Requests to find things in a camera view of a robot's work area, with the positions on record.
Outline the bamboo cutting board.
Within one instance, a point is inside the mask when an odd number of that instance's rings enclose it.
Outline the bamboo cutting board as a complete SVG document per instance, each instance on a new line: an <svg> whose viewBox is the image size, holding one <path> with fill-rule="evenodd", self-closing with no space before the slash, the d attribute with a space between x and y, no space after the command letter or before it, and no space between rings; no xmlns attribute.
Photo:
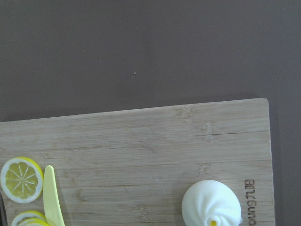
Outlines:
<svg viewBox="0 0 301 226"><path fill-rule="evenodd" d="M195 182L239 199L243 225L275 225L264 98L92 113L0 125L0 162L55 169L67 226L182 226Z"/></svg>

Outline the yellow plastic knife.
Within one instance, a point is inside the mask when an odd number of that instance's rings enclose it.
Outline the yellow plastic knife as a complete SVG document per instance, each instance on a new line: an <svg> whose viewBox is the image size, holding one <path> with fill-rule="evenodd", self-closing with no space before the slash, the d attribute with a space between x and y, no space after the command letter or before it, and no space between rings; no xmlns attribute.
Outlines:
<svg viewBox="0 0 301 226"><path fill-rule="evenodd" d="M47 165L44 171L43 207L50 226L65 225L58 197L55 170L51 165Z"/></svg>

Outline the single lemon slice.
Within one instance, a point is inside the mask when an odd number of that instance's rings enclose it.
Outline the single lemon slice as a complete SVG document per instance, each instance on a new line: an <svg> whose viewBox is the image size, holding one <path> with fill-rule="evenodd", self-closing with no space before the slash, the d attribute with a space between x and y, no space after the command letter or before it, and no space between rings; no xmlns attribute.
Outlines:
<svg viewBox="0 0 301 226"><path fill-rule="evenodd" d="M42 193L44 175L40 166L27 157L15 157L4 163L0 184L4 194L16 203L30 203Z"/></svg>

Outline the stacked lemon slices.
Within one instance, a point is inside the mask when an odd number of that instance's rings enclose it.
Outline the stacked lemon slices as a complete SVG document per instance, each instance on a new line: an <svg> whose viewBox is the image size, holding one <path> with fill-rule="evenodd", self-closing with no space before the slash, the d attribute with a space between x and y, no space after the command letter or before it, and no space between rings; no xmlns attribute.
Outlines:
<svg viewBox="0 0 301 226"><path fill-rule="evenodd" d="M42 225L47 225L46 217L41 212L35 210L27 210L19 213L14 217L11 222L12 226L24 226L29 222L39 221L42 222Z"/></svg>

